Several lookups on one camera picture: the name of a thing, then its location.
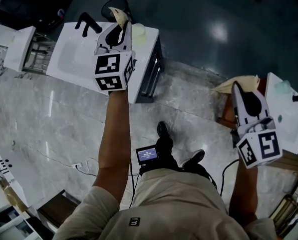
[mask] foot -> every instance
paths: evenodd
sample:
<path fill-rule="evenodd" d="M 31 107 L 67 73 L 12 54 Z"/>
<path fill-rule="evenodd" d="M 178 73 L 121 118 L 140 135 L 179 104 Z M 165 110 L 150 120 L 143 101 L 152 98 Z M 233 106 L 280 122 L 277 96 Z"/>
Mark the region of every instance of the foot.
<path fill-rule="evenodd" d="M 197 151 L 195 151 L 192 155 L 192 157 L 186 161 L 182 167 L 184 167 L 185 165 L 187 165 L 188 163 L 190 164 L 198 164 L 199 162 L 202 161 L 202 159 L 204 158 L 205 152 L 203 149 L 199 149 Z"/>
<path fill-rule="evenodd" d="M 170 136 L 169 133 L 168 133 L 167 126 L 163 121 L 160 121 L 158 123 L 157 131 L 158 131 L 158 136 L 160 138 L 168 138 Z"/>

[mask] person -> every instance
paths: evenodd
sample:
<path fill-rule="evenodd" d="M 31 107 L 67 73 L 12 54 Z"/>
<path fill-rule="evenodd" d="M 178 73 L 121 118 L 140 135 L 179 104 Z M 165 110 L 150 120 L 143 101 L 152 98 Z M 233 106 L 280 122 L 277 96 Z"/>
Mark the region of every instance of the person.
<path fill-rule="evenodd" d="M 269 218 L 257 219 L 258 169 L 240 160 L 229 212 L 196 152 L 183 168 L 171 155 L 172 139 L 158 125 L 158 162 L 141 167 L 132 207 L 119 211 L 129 177 L 131 140 L 128 91 L 110 94 L 99 149 L 98 176 L 54 240 L 277 239 Z"/>

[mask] black pants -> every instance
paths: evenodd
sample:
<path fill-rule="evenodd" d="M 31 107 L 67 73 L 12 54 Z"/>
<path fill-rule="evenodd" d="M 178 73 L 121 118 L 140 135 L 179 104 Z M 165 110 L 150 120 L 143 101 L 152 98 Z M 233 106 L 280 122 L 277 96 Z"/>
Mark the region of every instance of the black pants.
<path fill-rule="evenodd" d="M 189 160 L 185 163 L 183 168 L 179 167 L 172 156 L 172 147 L 173 141 L 170 137 L 159 138 L 156 143 L 156 151 L 158 153 L 159 159 L 156 161 L 148 162 L 146 165 L 141 166 L 140 175 L 142 176 L 142 174 L 144 174 L 145 172 L 160 168 L 171 169 L 177 172 L 184 171 L 186 173 L 195 173 L 209 179 L 217 189 L 215 181 L 202 165 L 190 162 Z"/>

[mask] beige shirt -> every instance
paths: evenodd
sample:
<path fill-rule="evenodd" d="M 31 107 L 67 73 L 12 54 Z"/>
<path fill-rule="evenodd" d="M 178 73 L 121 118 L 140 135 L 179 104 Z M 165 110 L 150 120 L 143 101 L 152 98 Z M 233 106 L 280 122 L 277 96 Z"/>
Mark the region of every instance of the beige shirt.
<path fill-rule="evenodd" d="M 276 240 L 273 221 L 259 219 L 242 228 L 228 216 L 212 183 L 197 174 L 168 169 L 145 173 L 131 209 L 106 190 L 92 187 L 59 228 L 54 240 L 84 238 L 154 240 Z"/>

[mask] shirt sleeve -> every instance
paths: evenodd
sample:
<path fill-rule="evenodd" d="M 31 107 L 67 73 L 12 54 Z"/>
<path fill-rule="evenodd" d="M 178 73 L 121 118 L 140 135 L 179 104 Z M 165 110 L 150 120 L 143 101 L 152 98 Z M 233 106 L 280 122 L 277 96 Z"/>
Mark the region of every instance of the shirt sleeve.
<path fill-rule="evenodd" d="M 113 195 L 93 186 L 83 202 L 60 226 L 53 240 L 98 239 L 118 211 L 119 203 Z"/>
<path fill-rule="evenodd" d="M 277 234 L 273 220 L 270 218 L 261 218 L 244 228 L 250 240 L 276 240 Z"/>

